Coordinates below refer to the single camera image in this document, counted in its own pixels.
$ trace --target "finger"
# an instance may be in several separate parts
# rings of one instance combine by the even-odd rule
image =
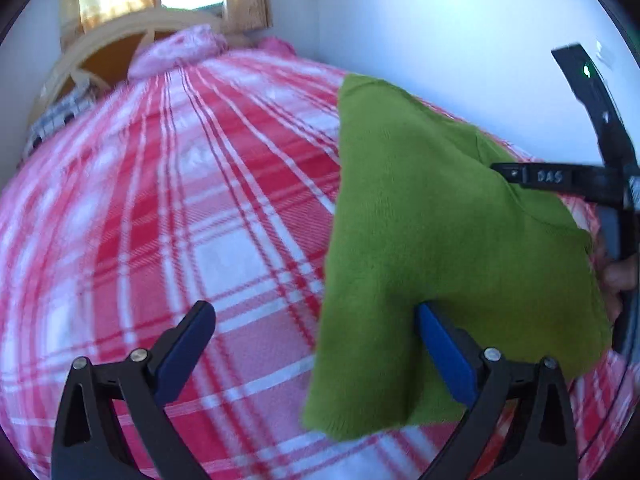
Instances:
[[[598,233],[593,244],[593,266],[596,270],[603,269],[608,262],[607,244],[602,231]]]
[[[638,256],[613,262],[602,271],[602,284],[612,292],[632,290],[638,286]]]
[[[604,290],[602,292],[602,299],[604,300],[604,310],[607,313],[607,319],[609,319],[609,323],[613,325],[618,319],[618,316],[622,314],[620,297],[609,290]]]

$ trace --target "pink pillow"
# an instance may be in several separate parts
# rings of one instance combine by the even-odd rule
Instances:
[[[280,38],[276,38],[275,36],[269,36],[268,38],[264,38],[258,43],[258,48],[261,50],[266,50],[267,52],[272,52],[273,54],[280,54],[281,56],[296,56],[296,49],[293,48],[293,45],[287,43]]]
[[[225,37],[213,32],[210,25],[195,25],[135,53],[127,78],[139,80],[152,77],[177,66],[219,56],[228,48]]]

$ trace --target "bed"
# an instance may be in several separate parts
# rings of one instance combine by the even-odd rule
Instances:
[[[235,48],[222,56],[124,81],[141,44],[197,23],[220,30],[197,12],[114,20],[63,56],[34,104],[32,119],[83,78],[106,92],[37,150],[0,198],[0,426],[48,478],[72,360],[99,364],[148,348],[207,300],[216,334],[166,412],[212,478],[417,479],[454,424],[339,444],[299,421],[340,184],[336,100],[345,73],[229,36]],[[595,234],[594,212],[563,200]],[[608,352],[571,385],[580,478],[624,430],[632,383]],[[156,478],[126,409],[117,410],[137,464]],[[505,413],[478,472],[509,422]]]

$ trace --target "blue gripper pad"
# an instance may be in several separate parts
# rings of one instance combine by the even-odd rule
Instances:
[[[216,312],[209,305],[199,311],[174,343],[156,372],[157,389],[154,399],[158,406],[164,406],[178,398],[215,328]]]
[[[478,398],[478,376],[454,341],[456,329],[433,313],[429,303],[421,303],[415,312],[418,334],[427,347],[449,393],[468,408]]]

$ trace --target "white wall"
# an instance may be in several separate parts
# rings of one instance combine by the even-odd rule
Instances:
[[[596,40],[614,69],[596,59]],[[640,153],[640,69],[596,0],[319,0],[319,58],[389,79],[549,160],[600,162],[550,51],[580,42]]]
[[[31,0],[0,45],[0,189],[15,173],[28,115],[60,56],[59,0]]]
[[[303,57],[318,54],[318,0],[271,0],[273,27],[257,36],[289,41]]]

